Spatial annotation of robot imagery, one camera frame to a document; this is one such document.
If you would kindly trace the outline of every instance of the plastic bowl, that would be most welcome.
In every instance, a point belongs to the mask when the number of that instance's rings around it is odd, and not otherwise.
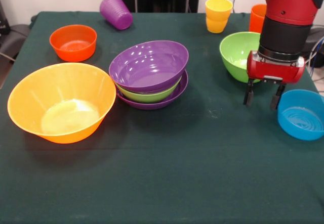
[[[189,82],[188,73],[185,70],[182,74],[181,80],[178,83],[177,87],[174,89],[174,91],[165,99],[163,99],[161,102],[158,103],[152,103],[152,104],[143,104],[134,102],[132,100],[127,99],[119,90],[117,90],[117,96],[130,105],[131,107],[141,109],[141,110],[155,110],[155,109],[161,109],[169,104],[173,103],[177,98],[179,98],[183,92],[186,90]]]
[[[61,63],[22,79],[8,99],[11,120],[22,130],[54,143],[90,136],[111,109],[116,87],[103,70]]]
[[[278,105],[278,122],[289,135],[304,141],[324,136],[324,102],[318,93],[307,90],[285,92]]]
[[[179,80],[188,59],[188,50],[178,42],[145,42],[115,57],[109,66],[109,75],[128,91],[158,93]]]
[[[174,84],[171,88],[164,90],[160,93],[156,93],[156,94],[137,94],[137,93],[134,93],[134,92],[131,92],[131,91],[128,91],[128,90],[122,88],[118,84],[116,84],[116,86],[125,97],[127,97],[135,102],[149,104],[149,103],[156,103],[156,102],[162,101],[167,96],[169,96],[174,91],[174,89],[177,87],[180,80],[181,80],[181,77],[177,81],[177,83]]]
[[[97,33],[85,25],[68,25],[55,30],[50,44],[63,61],[80,62],[90,58],[96,50]]]
[[[225,37],[219,50],[227,71],[238,81],[247,83],[247,59],[251,50],[258,50],[260,34],[254,32],[238,32]]]

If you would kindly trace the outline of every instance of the green tablecloth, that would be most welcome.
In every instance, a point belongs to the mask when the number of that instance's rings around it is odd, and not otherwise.
[[[248,22],[234,14],[222,34],[211,34],[204,14],[134,14],[131,28],[116,31],[99,13],[40,13],[0,91],[0,222],[323,223],[323,140],[281,130],[269,110],[273,85],[256,85],[246,108],[246,85],[222,64],[221,39]],[[99,129],[72,145],[21,131],[7,114],[9,93],[30,72],[61,62],[49,36],[71,23],[96,29],[86,63],[106,71],[134,44],[184,44],[187,90],[157,111],[116,100]],[[292,88],[316,90],[307,73]]]

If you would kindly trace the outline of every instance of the purple bowl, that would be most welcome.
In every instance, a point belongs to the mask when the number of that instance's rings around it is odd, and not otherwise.
[[[116,56],[109,66],[109,75],[126,90],[157,93],[179,80],[188,59],[188,50],[178,42],[149,41]]]
[[[188,86],[188,82],[189,82],[188,73],[186,70],[184,70],[184,72],[182,74],[182,78],[181,78],[179,84],[177,85],[176,89],[167,98],[165,98],[161,102],[154,103],[154,104],[142,104],[142,103],[137,103],[132,100],[129,100],[129,99],[125,98],[119,90],[117,90],[117,96],[121,100],[123,100],[125,103],[127,103],[130,106],[137,108],[137,109],[143,109],[143,110],[160,109],[160,108],[163,108],[163,107],[169,105],[170,103],[175,101],[178,97],[180,97],[182,95],[182,93],[186,90],[186,88]]]
[[[127,29],[133,23],[133,15],[123,0],[103,0],[99,11],[109,23],[119,30]]]

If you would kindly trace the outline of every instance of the orange bowl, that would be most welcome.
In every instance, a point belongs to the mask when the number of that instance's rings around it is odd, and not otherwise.
[[[8,114],[22,130],[54,143],[90,136],[114,104],[116,87],[98,67],[62,63],[22,79],[8,98]]]
[[[63,61],[80,62],[90,58],[96,50],[97,33],[85,25],[67,25],[55,30],[50,44]]]

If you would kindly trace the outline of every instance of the yellow-orange bowl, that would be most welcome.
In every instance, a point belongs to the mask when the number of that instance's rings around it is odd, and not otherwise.
[[[9,117],[22,130],[69,144],[89,137],[115,99],[116,87],[105,71],[84,63],[62,63],[27,75],[13,88],[7,106]],[[93,111],[80,102],[93,106]]]

